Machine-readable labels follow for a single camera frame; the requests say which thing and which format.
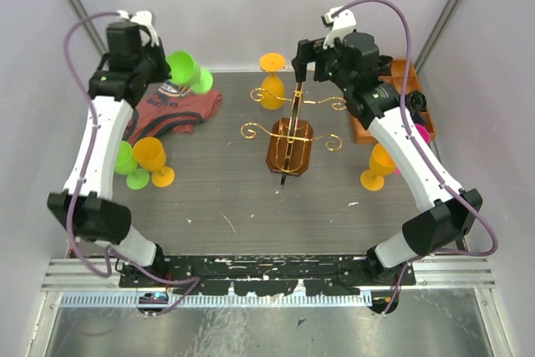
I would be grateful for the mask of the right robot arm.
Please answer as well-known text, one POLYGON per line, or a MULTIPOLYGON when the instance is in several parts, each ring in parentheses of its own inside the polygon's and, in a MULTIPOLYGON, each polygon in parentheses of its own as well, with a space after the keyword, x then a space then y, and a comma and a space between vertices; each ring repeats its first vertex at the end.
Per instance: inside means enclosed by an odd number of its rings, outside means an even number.
POLYGON ((385 148, 420 212, 367 251, 366 272, 378 285, 387 284, 402 263, 464 237, 482 207, 478 190, 464 190, 413 129, 404 97, 380 75, 388 62, 374 37, 357 31, 335 39, 330 47, 321 38, 300 40, 292 60, 298 84, 313 64, 315 81, 330 81, 342 91, 348 112, 385 148))

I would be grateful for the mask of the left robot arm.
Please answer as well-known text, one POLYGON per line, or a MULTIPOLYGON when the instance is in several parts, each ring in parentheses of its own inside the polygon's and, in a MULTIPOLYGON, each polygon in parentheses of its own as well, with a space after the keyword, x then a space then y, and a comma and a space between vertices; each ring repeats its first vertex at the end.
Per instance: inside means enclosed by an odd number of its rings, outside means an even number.
POLYGON ((106 29, 108 51, 82 85, 88 117, 79 153, 61 192, 47 207, 70 242, 93 242, 138 268, 149 287, 163 284, 167 266, 159 245, 132 224, 130 210, 112 200, 120 142, 135 107, 152 83, 168 79, 161 39, 149 23, 120 20, 106 29))

